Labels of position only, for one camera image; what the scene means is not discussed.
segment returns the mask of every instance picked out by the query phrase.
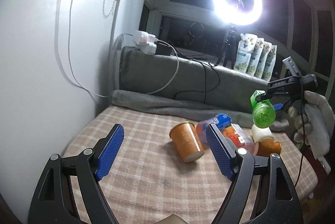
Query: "blue gripper pad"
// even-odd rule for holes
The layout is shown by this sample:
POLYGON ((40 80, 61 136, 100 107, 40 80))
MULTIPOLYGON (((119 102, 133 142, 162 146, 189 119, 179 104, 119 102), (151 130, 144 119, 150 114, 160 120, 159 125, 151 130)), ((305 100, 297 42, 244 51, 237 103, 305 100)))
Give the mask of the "blue gripper pad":
POLYGON ((98 153, 98 161, 97 161, 97 171, 95 173, 95 177, 98 181, 100 181, 104 176, 108 175, 112 164, 116 158, 116 155, 119 152, 121 144, 124 139, 124 129, 121 125, 116 124, 110 133, 105 138, 106 142, 103 142, 96 153, 98 153))
POLYGON ((236 167, 235 151, 215 124, 210 124, 206 128, 206 139, 222 175, 232 181, 237 173, 234 170, 236 167))

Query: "metal pivot bolt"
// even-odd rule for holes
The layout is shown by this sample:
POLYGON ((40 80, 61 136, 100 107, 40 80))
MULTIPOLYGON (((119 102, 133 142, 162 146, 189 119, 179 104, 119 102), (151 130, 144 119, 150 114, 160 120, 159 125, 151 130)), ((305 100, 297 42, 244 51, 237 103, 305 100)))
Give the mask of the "metal pivot bolt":
POLYGON ((58 155, 57 154, 53 154, 50 157, 50 160, 52 160, 52 161, 57 160, 57 159, 58 159, 58 155))
POLYGON ((92 154, 92 152, 93 152, 93 150, 91 150, 90 148, 87 148, 87 149, 84 150, 85 155, 90 155, 90 154, 92 154))
POLYGON ((247 154, 247 150, 245 148, 239 148, 237 150, 237 153, 240 155, 246 155, 247 154))
POLYGON ((276 153, 272 154, 271 157, 275 160, 279 160, 280 159, 280 156, 276 153))

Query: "bed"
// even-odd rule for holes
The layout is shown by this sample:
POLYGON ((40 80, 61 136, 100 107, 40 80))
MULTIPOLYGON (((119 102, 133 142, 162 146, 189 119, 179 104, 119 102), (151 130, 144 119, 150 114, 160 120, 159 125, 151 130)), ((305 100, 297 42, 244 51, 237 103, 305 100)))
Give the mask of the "bed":
MULTIPOLYGON (((176 214, 189 224, 210 223, 230 186, 207 147, 203 157, 184 163, 170 138, 170 129, 185 118, 139 112, 110 106, 94 119, 65 151, 64 156, 79 154, 105 137, 114 124, 123 125, 125 139, 109 174, 100 186, 120 223, 156 223, 176 214)), ((301 154, 286 134, 275 134, 282 144, 281 157, 295 182, 301 154)), ((72 177, 78 212, 90 223, 76 177, 72 177)), ((309 162, 304 159, 296 187, 300 202, 318 183, 309 162)), ((241 223, 250 218, 256 198, 258 178, 254 177, 241 223)))

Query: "gloved hand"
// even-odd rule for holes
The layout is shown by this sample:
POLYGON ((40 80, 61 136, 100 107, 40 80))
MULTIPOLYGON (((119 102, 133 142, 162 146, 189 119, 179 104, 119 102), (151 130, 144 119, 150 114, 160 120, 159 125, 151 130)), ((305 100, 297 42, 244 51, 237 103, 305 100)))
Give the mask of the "gloved hand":
POLYGON ((311 91, 305 91, 304 96, 308 103, 304 106, 303 120, 300 107, 290 107, 289 116, 294 119, 294 126, 298 130, 294 140, 303 142, 304 124, 305 143, 311 146, 314 158, 317 159, 329 152, 335 115, 324 96, 311 91))

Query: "checkered tablecloth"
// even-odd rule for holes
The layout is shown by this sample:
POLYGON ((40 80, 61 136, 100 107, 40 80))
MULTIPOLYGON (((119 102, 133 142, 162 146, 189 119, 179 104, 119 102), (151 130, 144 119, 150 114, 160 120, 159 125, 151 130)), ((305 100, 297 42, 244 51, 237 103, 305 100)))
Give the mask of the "checkered tablecloth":
MULTIPOLYGON (((184 118, 148 114, 111 106, 93 120, 68 146, 65 157, 92 148, 114 124, 123 125, 125 138, 109 175, 100 186, 120 224, 150 224, 176 214, 189 224, 211 223, 231 182, 224 177, 209 148, 203 157, 184 163, 171 139, 170 129, 184 118)), ((301 154, 286 134, 276 134, 281 157, 295 182, 301 154)), ((316 187, 317 176, 306 159, 297 185, 304 200, 316 187)), ((73 192, 81 219, 90 223, 76 177, 73 192)), ((254 177, 241 222, 250 218, 258 178, 254 177)))

